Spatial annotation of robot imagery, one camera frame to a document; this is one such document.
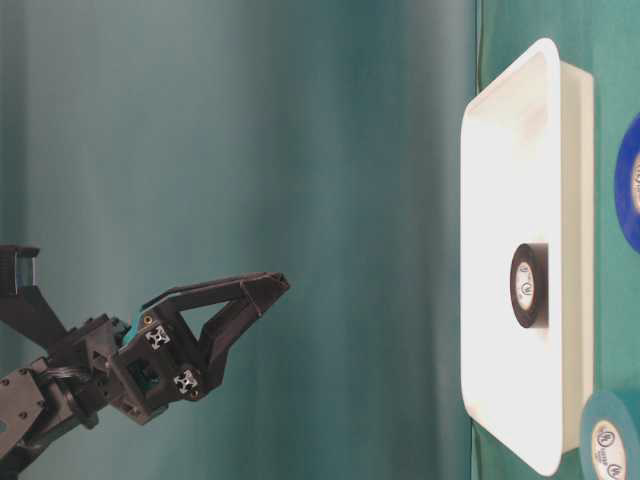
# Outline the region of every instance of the green backdrop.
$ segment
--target green backdrop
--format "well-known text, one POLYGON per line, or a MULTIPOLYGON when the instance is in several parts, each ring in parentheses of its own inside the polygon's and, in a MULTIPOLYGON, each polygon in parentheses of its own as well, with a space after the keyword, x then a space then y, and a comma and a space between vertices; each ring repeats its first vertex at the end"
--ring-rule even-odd
MULTIPOLYGON (((640 388, 640 256, 618 226, 613 175, 618 147, 640 111, 640 3, 634 0, 483 0, 481 84, 487 85, 540 37, 560 58, 591 72, 595 81, 596 255, 595 358, 597 388, 640 388)), ((478 428, 475 467, 483 480, 538 479, 529 467, 478 428)), ((582 478, 577 450, 558 480, 582 478)))
MULTIPOLYGON (((206 400, 144 428, 105 410, 25 479, 468 478, 474 8, 0 0, 0 237, 42 248, 67 326, 235 273, 293 285, 206 400)), ((2 371, 39 353, 0 326, 2 371)))

